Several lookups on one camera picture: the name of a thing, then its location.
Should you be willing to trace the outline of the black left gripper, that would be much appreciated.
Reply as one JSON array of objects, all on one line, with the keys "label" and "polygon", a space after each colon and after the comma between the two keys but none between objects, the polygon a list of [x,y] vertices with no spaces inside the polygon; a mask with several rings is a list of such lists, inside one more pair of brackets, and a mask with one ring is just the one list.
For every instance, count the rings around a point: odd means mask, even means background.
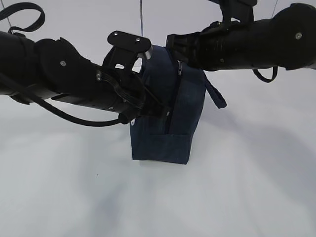
[{"label": "black left gripper", "polygon": [[143,103],[141,109],[135,108],[131,121],[137,118],[151,117],[164,119],[170,113],[170,107],[154,94],[153,90],[145,85],[140,74],[130,74],[130,94],[132,97]]}]

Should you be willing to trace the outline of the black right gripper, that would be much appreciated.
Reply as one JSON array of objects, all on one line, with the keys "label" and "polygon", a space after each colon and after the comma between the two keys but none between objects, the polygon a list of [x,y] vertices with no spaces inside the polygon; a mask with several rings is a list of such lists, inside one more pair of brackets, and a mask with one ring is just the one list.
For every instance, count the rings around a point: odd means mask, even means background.
[{"label": "black right gripper", "polygon": [[204,70],[201,57],[203,37],[203,32],[170,34],[166,39],[166,48],[176,60],[185,62],[189,67]]}]

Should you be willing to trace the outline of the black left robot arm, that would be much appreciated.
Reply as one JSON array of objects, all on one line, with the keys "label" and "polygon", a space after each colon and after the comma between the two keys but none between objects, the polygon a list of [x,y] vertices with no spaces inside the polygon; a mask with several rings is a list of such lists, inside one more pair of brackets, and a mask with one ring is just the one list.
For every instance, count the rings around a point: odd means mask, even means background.
[{"label": "black left robot arm", "polygon": [[114,112],[122,122],[162,118],[170,107],[133,71],[137,59],[152,58],[148,38],[114,31],[103,64],[84,58],[67,40],[1,32],[0,73],[40,99]]}]

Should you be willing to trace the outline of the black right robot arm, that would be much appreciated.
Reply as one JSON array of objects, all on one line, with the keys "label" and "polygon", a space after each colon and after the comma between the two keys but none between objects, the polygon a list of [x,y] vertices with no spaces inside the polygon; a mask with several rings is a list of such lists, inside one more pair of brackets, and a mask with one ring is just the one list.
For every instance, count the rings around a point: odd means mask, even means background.
[{"label": "black right robot arm", "polygon": [[316,9],[292,3],[271,19],[255,20],[255,0],[219,0],[221,22],[200,32],[170,34],[166,47],[205,71],[316,67]]}]

